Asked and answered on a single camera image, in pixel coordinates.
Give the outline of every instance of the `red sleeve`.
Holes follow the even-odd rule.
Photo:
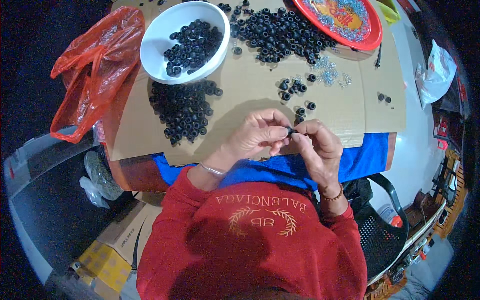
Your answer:
[[[158,295],[158,291],[168,291],[178,275],[177,270],[182,269],[179,265],[190,260],[185,236],[193,215],[211,194],[190,183],[187,172],[191,168],[183,168],[167,190],[162,213],[152,225],[152,233],[138,266],[137,289],[142,299],[167,299],[168,295]],[[161,280],[152,280],[159,274]]]
[[[352,274],[355,278],[360,278],[359,286],[356,290],[360,290],[360,294],[356,295],[358,299],[362,299],[367,288],[367,263],[360,244],[360,233],[357,222],[353,219],[353,210],[348,205],[347,210],[339,215],[324,220],[327,226],[338,237],[338,241],[347,252],[351,261],[351,268],[344,270],[344,274]]]

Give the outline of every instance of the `silver bracelet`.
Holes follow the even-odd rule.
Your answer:
[[[218,171],[218,170],[215,170],[215,169],[206,167],[206,166],[203,164],[203,162],[200,162],[200,166],[201,166],[202,168],[204,168],[205,170],[209,171],[210,173],[214,173],[214,174],[217,174],[217,175],[223,175],[223,174],[226,173],[226,171],[220,172],[220,171]]]

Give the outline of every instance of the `white bowl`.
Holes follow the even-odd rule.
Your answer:
[[[188,75],[189,68],[182,68],[179,75],[168,76],[168,60],[163,56],[163,52],[177,44],[177,40],[170,39],[170,34],[180,31],[182,26],[188,26],[196,19],[209,22],[210,28],[217,26],[223,33],[222,43],[215,55],[194,73]],[[148,75],[162,84],[182,84],[199,80],[210,75],[223,62],[229,39],[230,23],[221,9],[208,2],[184,2],[170,7],[152,21],[140,45],[140,61]]]

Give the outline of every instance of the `red tray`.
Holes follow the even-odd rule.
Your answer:
[[[346,38],[342,37],[340,34],[330,31],[327,26],[324,26],[318,20],[316,14],[311,11],[310,7],[305,5],[302,0],[293,0],[293,3],[298,7],[298,9],[320,30],[331,36],[331,38],[335,39],[342,45],[349,46],[358,50],[369,51],[377,48],[380,43],[382,42],[382,23],[380,23],[380,19],[373,8],[372,4],[368,0],[361,0],[365,5],[365,9],[368,13],[368,27],[369,32],[367,32],[363,40],[360,42],[349,41]],[[336,4],[335,0],[330,0],[331,3]]]

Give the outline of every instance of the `person's left hand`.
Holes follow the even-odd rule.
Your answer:
[[[270,146],[270,156],[277,155],[280,148],[288,145],[288,118],[275,108],[250,113],[243,124],[222,145],[238,160],[250,158]]]

